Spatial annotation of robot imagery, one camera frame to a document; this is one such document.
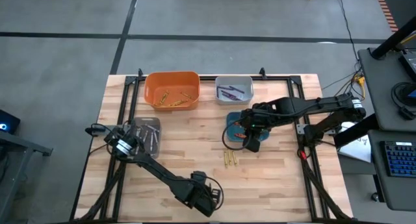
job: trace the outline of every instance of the white paper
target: white paper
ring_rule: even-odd
[[[341,132],[354,126],[354,124],[355,123],[352,122],[344,122],[341,124]],[[354,140],[353,142],[350,142],[349,144],[340,148],[338,153],[358,160],[362,160],[364,162],[371,162],[371,145],[369,136],[365,135],[357,140]]]

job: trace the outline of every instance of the table leg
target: table leg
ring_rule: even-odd
[[[350,127],[348,130],[335,135],[333,140],[337,148],[340,148],[354,140],[357,140],[360,137],[365,136],[367,132],[372,129],[379,129],[376,114],[370,115],[369,117]]]
[[[378,176],[377,175],[373,175],[372,178],[374,179],[374,184],[376,185],[376,191],[378,194],[378,202],[382,202],[384,203],[384,196],[383,196],[383,190],[382,187],[380,185],[380,181],[378,180]]]

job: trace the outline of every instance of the brass bullet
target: brass bullet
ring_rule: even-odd
[[[233,160],[234,160],[234,166],[237,166],[237,158],[235,157],[234,151],[233,151]]]
[[[226,165],[226,168],[228,167],[227,161],[228,161],[228,159],[227,159],[227,151],[224,150],[224,164]]]
[[[188,100],[180,100],[180,101],[176,101],[176,102],[174,102],[174,103],[172,103],[172,104],[170,104],[170,105],[168,105],[168,106],[178,106],[178,105],[180,105],[180,104],[182,104],[182,103],[186,103]]]
[[[233,165],[233,163],[232,163],[232,155],[231,155],[231,150],[228,150],[228,164],[229,164],[230,166],[232,166],[232,165]]]
[[[166,100],[166,98],[168,97],[168,95],[169,95],[169,91],[167,90],[167,91],[165,91],[165,93],[163,94],[162,99],[161,99],[161,101],[159,102],[159,105],[162,105],[162,104],[164,103],[164,101]]]
[[[190,95],[188,95],[188,94],[186,94],[184,92],[181,92],[181,94],[184,95],[185,97],[188,97],[189,99],[193,100],[193,98]]]

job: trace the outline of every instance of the white sticker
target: white sticker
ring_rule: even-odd
[[[411,143],[410,142],[396,142],[396,145],[411,146]]]

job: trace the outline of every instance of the orange striped tape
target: orange striped tape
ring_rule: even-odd
[[[389,7],[387,6],[387,3],[385,3],[385,0],[378,0],[382,11],[384,13],[385,19],[387,20],[387,23],[390,26],[390,29],[392,32],[396,32],[398,30],[398,27],[396,25],[395,19],[393,19]]]

